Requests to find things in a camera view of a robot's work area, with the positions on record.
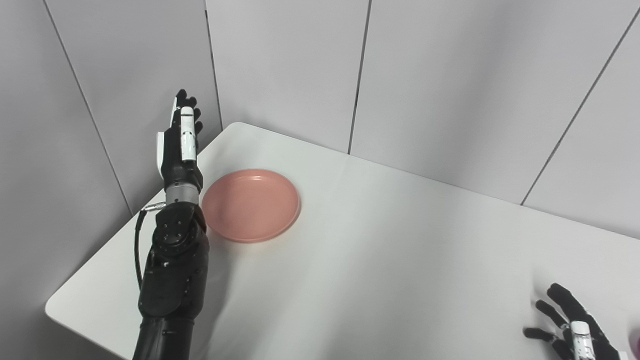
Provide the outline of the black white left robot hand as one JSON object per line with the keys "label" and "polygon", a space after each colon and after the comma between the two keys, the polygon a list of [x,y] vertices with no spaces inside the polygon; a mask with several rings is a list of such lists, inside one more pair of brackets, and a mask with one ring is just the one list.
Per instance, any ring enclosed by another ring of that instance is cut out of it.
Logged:
{"label": "black white left robot hand", "polygon": [[204,127],[199,121],[198,100],[180,89],[173,98],[169,127],[157,133],[157,169],[163,188],[189,184],[202,190],[203,176],[198,167],[199,134]]}

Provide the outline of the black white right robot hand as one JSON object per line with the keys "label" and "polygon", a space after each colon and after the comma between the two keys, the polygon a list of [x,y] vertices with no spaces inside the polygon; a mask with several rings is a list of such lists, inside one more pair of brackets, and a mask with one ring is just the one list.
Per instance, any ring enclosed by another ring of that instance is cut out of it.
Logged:
{"label": "black white right robot hand", "polygon": [[558,331],[549,332],[529,326],[522,330],[525,338],[548,344],[560,360],[629,359],[626,352],[611,344],[595,318],[566,287],[553,283],[546,294],[562,312],[544,300],[537,300],[534,305],[556,325]]}

